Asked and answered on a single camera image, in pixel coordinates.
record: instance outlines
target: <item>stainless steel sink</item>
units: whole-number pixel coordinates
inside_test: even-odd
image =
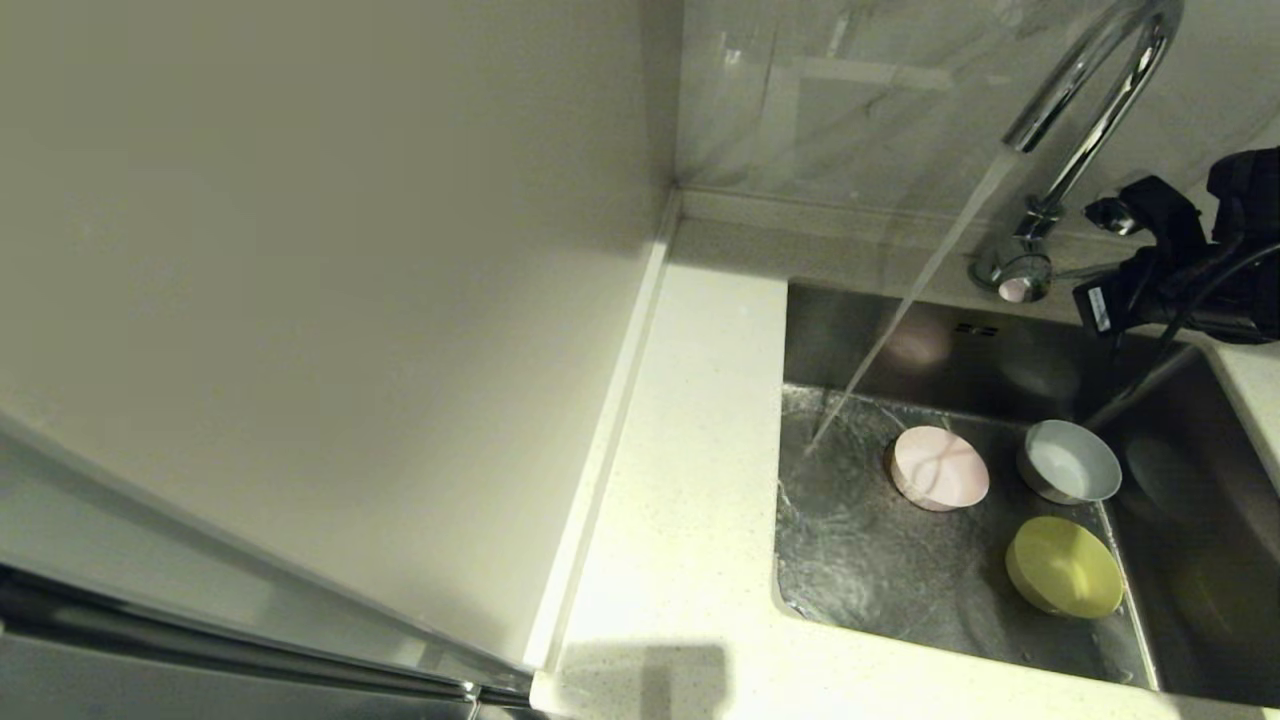
[[[1280,498],[1203,354],[1179,346],[1147,387],[1098,414],[1151,359],[1115,365],[1074,325],[915,304],[808,457],[896,299],[792,286],[774,552],[797,612],[1005,662],[1248,705],[1280,706]],[[1105,503],[1066,507],[1019,478],[1015,450],[1047,418],[1089,424],[1124,466]],[[910,505],[883,451],[906,427],[950,428],[987,460],[966,510]],[[1059,515],[1120,560],[1121,609],[1098,621],[1041,612],[1004,553],[1019,525]]]

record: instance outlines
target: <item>yellow bowl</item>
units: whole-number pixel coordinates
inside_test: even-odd
[[[1009,543],[1009,578],[1028,602],[1052,615],[1106,618],[1124,600],[1120,566],[1102,541],[1061,518],[1032,518]]]

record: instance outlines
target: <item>pink bowl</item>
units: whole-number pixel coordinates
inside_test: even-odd
[[[897,436],[886,451],[884,465],[908,500],[934,512],[975,505],[991,487],[978,451],[942,428],[920,425]]]

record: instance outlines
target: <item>faucet spout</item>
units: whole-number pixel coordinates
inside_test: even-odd
[[[1052,265],[1043,245],[1062,215],[1062,199],[1147,87],[1169,51],[1181,18],[1183,0],[1117,0],[1084,31],[1023,108],[1005,133],[1004,142],[1020,152],[1032,152],[1098,67],[1125,38],[1138,33],[1138,44],[1124,72],[1053,183],[1043,195],[1028,197],[1027,217],[1018,231],[988,246],[970,266],[970,275],[978,284],[1014,302],[1044,297],[1052,282]],[[1033,252],[1028,255],[1019,249]]]

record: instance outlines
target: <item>marble backsplash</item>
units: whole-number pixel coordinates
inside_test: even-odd
[[[1108,0],[686,0],[685,186],[948,217],[1044,76]],[[1068,197],[1144,173],[1188,192],[1229,152],[1280,143],[1280,3],[1190,0],[1165,65]],[[983,210],[1011,223],[1083,135],[1115,53]]]

